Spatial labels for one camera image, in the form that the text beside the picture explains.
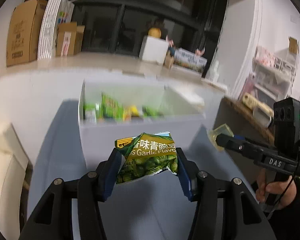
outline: white box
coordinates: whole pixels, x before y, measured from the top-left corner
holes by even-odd
[[[163,65],[164,59],[167,55],[169,42],[154,38],[151,36],[144,36],[139,58],[141,60],[155,62],[159,65]]]
[[[101,102],[101,92],[125,106],[147,105],[164,114],[161,119],[144,118],[131,122],[90,123],[83,119],[84,103]],[[173,89],[157,80],[131,77],[122,82],[84,82],[78,106],[78,121],[86,166],[94,170],[108,159],[116,139],[138,136],[142,132],[170,131],[173,139],[182,141],[178,147],[189,147],[202,126],[204,116]]]

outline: sleeve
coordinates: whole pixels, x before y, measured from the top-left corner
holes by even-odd
[[[269,220],[278,240],[300,239],[300,179],[294,179],[297,194],[287,207],[277,210]]]

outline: screw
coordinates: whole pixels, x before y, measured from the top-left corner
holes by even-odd
[[[62,179],[55,179],[54,181],[53,181],[53,184],[54,185],[60,185],[62,183]]]
[[[199,172],[198,172],[198,175],[199,175],[200,177],[202,177],[202,178],[205,178],[205,177],[208,176],[208,173],[206,173],[205,171],[199,171]]]
[[[88,177],[89,177],[89,178],[94,178],[96,175],[97,175],[97,173],[96,173],[95,171],[90,171],[90,172],[88,173]]]
[[[234,182],[235,184],[237,184],[237,185],[240,185],[240,184],[242,183],[242,180],[239,179],[239,178],[234,178],[234,179],[233,179],[233,182]]]

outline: snack package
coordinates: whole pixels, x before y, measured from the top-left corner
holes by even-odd
[[[156,111],[148,106],[142,106],[142,112],[144,116],[148,116],[148,117],[159,117],[159,116],[163,116],[163,114],[159,111]]]
[[[84,119],[92,122],[97,123],[97,119],[100,118],[99,116],[99,104],[85,104],[83,106],[84,109]]]
[[[255,60],[264,66],[274,67],[275,56],[271,54],[267,49],[258,46]]]
[[[102,93],[100,115],[104,118],[113,118],[116,121],[128,121],[131,119],[131,111],[118,101]]]
[[[114,142],[125,157],[117,176],[117,184],[155,175],[169,169],[178,172],[176,146],[170,134],[142,133],[135,138],[124,138]]]

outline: pumpkin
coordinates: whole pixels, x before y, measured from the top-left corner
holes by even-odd
[[[159,28],[150,28],[150,30],[148,31],[148,35],[160,39],[161,31]]]

